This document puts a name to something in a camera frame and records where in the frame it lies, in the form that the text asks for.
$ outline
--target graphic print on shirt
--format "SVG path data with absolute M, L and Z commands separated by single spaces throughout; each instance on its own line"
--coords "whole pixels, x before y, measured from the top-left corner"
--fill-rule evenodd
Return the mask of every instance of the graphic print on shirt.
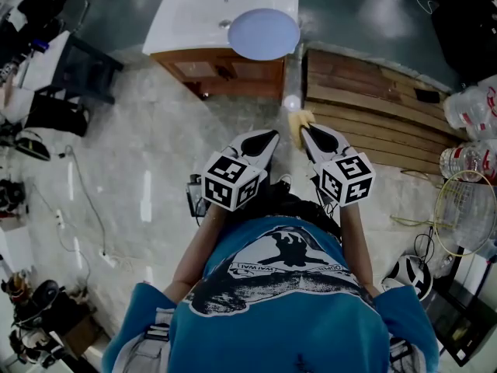
M 369 306 L 372 299 L 356 278 L 320 247 L 305 229 L 278 226 L 217 266 L 186 296 L 197 315 L 234 315 L 295 291 L 347 293 Z

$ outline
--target yellow sponge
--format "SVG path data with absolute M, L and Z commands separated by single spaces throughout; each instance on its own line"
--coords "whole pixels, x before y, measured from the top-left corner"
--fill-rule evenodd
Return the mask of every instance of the yellow sponge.
M 315 123 L 314 115 L 310 110 L 298 110 L 288 113 L 288 124 L 290 125 L 290 135 L 297 148 L 302 149 L 301 127 L 309 128 L 309 123 Z

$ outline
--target table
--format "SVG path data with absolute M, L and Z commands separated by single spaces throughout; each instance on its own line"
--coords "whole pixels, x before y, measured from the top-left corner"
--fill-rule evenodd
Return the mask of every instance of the table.
M 66 30 L 49 43 L 44 53 L 34 53 L 22 87 L 35 92 L 65 90 L 71 97 L 89 96 L 114 104 L 109 86 L 114 72 L 122 69 L 123 64 Z

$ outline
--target white cube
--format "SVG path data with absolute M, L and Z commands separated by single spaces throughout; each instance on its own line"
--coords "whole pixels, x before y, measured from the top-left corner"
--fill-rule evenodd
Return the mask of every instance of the white cube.
M 252 199 L 264 170 L 215 152 L 203 168 L 202 197 L 229 211 Z
M 340 206 L 346 206 L 370 195 L 375 176 L 365 153 L 349 155 L 321 164 L 319 188 Z

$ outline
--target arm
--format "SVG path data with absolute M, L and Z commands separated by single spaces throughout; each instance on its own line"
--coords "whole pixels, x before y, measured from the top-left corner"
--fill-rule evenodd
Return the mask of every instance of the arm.
M 373 286 L 373 268 L 367 251 L 363 224 L 360 220 L 357 203 L 340 208 L 340 227 L 342 229 L 342 249 L 345 261 L 357 280 L 376 297 L 380 292 Z
M 212 204 L 192 242 L 179 261 L 172 283 L 164 294 L 176 304 L 180 302 L 202 277 L 202 271 L 216 246 L 217 237 L 224 227 L 228 211 Z

